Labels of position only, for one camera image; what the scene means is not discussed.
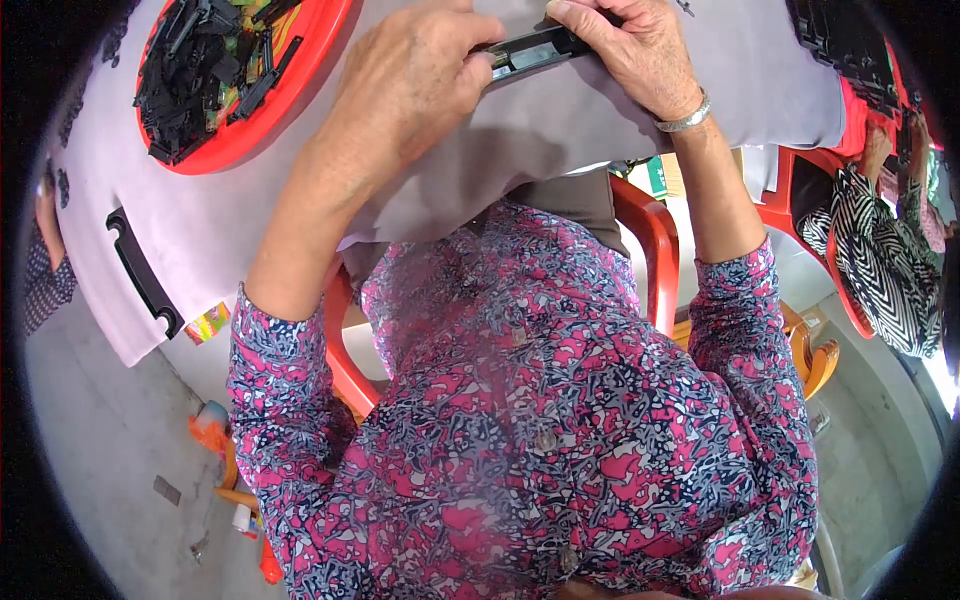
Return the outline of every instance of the orange plastic chair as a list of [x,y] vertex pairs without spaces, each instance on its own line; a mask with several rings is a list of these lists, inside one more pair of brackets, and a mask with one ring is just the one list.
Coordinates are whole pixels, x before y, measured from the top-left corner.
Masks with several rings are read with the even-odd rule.
[[[647,261],[647,318],[661,333],[673,334],[680,286],[680,238],[677,226],[661,204],[619,177],[610,176],[616,218],[639,240]],[[343,322],[353,298],[347,271],[338,263],[337,275],[326,288],[324,331],[326,362],[333,385],[355,413],[366,416],[380,393],[360,372],[344,345]]]
[[823,148],[814,150],[794,150],[780,146],[780,156],[777,162],[777,191],[764,191],[763,204],[755,204],[756,211],[760,213],[760,219],[764,224],[779,229],[789,234],[793,239],[804,248],[811,256],[820,261],[820,264],[830,273],[830,278],[837,287],[837,293],[840,295],[840,301],[843,302],[847,315],[853,322],[857,332],[864,338],[874,337],[874,327],[870,324],[866,313],[860,302],[853,297],[843,283],[843,277],[840,275],[840,269],[837,268],[836,261],[836,239],[833,234],[833,228],[827,238],[827,257],[823,258],[810,248],[804,239],[800,236],[793,224],[793,213],[790,206],[790,190],[793,184],[793,166],[797,156],[810,161],[820,169],[831,176],[844,167],[843,159],[840,156]]

